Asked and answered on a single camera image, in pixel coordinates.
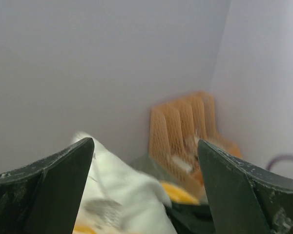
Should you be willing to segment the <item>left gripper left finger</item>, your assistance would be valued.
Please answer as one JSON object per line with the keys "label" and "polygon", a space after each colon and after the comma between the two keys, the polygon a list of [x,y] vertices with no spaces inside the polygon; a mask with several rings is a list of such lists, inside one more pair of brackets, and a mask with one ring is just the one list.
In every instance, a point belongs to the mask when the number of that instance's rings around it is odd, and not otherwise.
{"label": "left gripper left finger", "polygon": [[0,234],[71,234],[94,152],[86,137],[0,174]]}

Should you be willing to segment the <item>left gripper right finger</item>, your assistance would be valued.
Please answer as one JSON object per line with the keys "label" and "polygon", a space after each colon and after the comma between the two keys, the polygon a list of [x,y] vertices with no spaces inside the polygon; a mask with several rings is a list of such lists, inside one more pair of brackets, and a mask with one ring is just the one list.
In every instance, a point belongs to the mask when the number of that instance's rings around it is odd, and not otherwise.
{"label": "left gripper right finger", "polygon": [[293,179],[198,142],[198,161],[218,234],[293,234]]}

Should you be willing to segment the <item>orange Mickey Mouse pillowcase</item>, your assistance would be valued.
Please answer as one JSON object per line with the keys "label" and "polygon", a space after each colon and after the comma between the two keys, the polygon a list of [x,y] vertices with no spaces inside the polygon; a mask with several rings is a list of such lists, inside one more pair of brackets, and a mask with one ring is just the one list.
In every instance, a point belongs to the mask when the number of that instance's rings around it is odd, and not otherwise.
{"label": "orange Mickey Mouse pillowcase", "polygon": [[[163,189],[171,199],[171,201],[186,205],[199,205],[197,198],[193,197],[186,190],[168,183],[167,181],[160,182]],[[101,222],[100,218],[95,218],[95,222],[86,224],[85,219],[77,219],[73,234],[130,234],[132,232],[117,231],[116,228],[110,228],[106,221]]]}

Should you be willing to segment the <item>white pillow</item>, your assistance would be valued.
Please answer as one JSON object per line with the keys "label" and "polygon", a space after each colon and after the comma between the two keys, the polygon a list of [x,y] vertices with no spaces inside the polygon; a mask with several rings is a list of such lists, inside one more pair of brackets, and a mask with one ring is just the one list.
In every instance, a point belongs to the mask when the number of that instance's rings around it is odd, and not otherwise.
{"label": "white pillow", "polygon": [[93,225],[92,215],[86,211],[88,202],[101,198],[96,179],[101,182],[109,198],[122,205],[121,227],[125,234],[174,234],[165,207],[172,203],[161,183],[154,177],[133,169],[98,140],[94,141],[92,163],[81,199],[77,222]]}

